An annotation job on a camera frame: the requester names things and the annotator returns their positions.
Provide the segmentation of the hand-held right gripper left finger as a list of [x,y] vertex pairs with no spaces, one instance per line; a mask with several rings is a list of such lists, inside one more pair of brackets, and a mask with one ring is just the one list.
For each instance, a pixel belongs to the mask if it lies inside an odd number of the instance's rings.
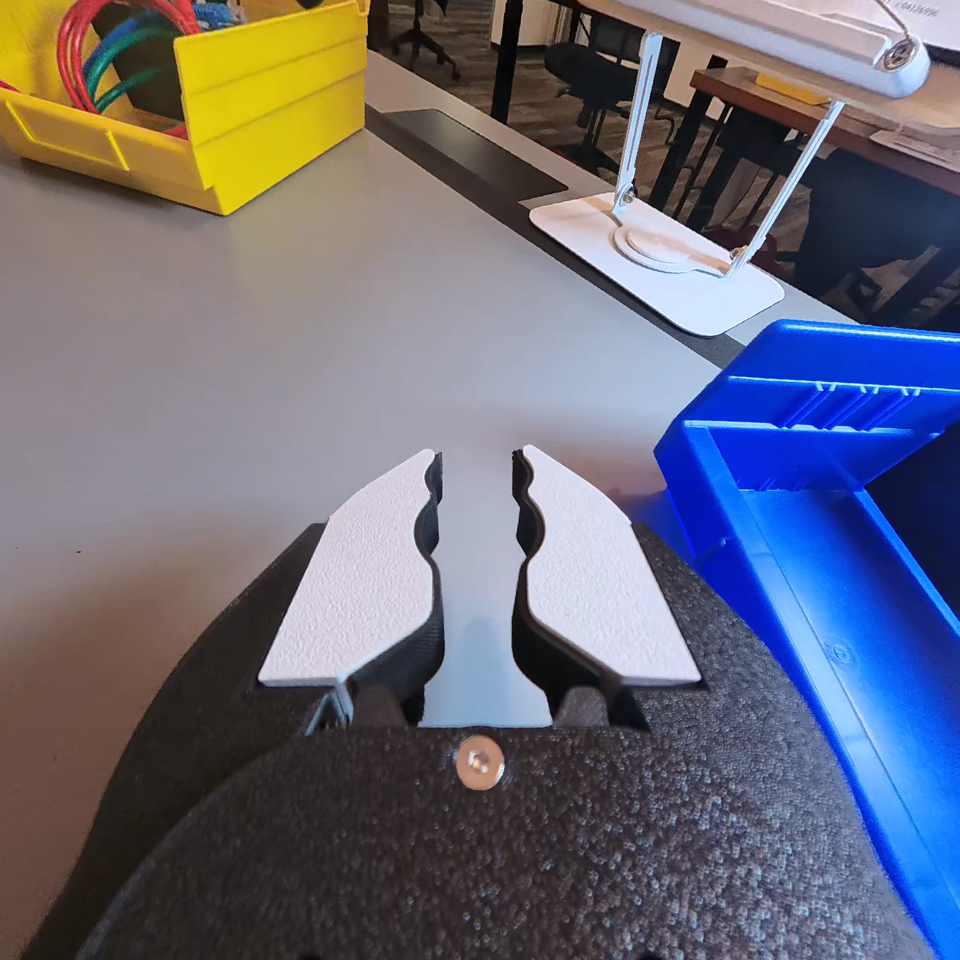
[[261,686],[326,689],[347,722],[364,691],[383,688],[419,722],[446,650],[433,557],[442,497],[442,454],[426,448],[328,517],[259,668]]

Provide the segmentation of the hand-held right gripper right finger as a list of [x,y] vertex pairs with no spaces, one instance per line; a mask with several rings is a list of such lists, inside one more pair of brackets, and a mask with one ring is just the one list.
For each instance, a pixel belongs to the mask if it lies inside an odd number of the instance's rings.
[[702,682],[628,516],[532,444],[512,454],[524,558],[513,658],[547,698],[591,687],[605,698]]

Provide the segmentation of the blue plastic bin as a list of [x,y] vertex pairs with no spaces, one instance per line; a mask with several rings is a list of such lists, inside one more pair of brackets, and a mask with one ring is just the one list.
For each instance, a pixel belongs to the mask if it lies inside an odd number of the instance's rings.
[[957,333],[782,319],[657,442],[704,681],[637,700],[713,917],[655,950],[958,958],[958,385]]

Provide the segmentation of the white desk lamp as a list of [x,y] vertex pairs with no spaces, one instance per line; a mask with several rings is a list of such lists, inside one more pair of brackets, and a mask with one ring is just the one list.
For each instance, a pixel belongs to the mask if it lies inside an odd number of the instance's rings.
[[[888,2],[870,14],[788,2],[616,2],[644,29],[619,172],[612,193],[535,208],[532,225],[678,330],[712,338],[777,305],[780,282],[754,266],[767,235],[817,157],[847,102],[862,93],[896,100],[930,75],[922,39]],[[829,105],[750,242],[727,251],[639,199],[637,157],[664,37],[712,40],[764,69],[797,73]]]

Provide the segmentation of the yellow plastic bin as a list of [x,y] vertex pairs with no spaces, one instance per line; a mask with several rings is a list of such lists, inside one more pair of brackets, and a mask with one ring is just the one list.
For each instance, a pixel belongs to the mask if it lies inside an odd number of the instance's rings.
[[70,6],[2,2],[2,141],[22,159],[228,215],[364,126],[369,2],[243,2],[248,24],[176,39],[185,136],[129,102],[71,103]]

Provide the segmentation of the wooden table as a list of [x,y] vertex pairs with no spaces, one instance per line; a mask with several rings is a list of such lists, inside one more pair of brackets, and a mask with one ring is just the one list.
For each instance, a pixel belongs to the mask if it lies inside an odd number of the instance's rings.
[[[823,113],[806,113],[799,95],[760,83],[757,72],[712,55],[690,78],[694,94],[654,182],[649,203],[663,210],[700,133],[707,109],[720,100],[729,113],[713,133],[721,150],[687,224],[702,231],[733,183],[740,162],[785,176],[799,149],[791,130],[812,133]],[[816,299],[846,281],[849,299],[868,323],[958,331],[958,296],[933,315],[924,301],[958,275],[958,173],[871,139],[874,120],[845,113],[826,138],[829,153],[801,180],[809,191],[805,230],[793,258],[792,284]]]

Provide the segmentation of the yellow pad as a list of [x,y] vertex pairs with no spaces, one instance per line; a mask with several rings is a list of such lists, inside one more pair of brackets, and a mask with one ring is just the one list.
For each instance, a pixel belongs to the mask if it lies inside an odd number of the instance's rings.
[[764,90],[774,91],[777,94],[809,106],[824,106],[830,102],[829,97],[776,75],[759,72],[754,82]]

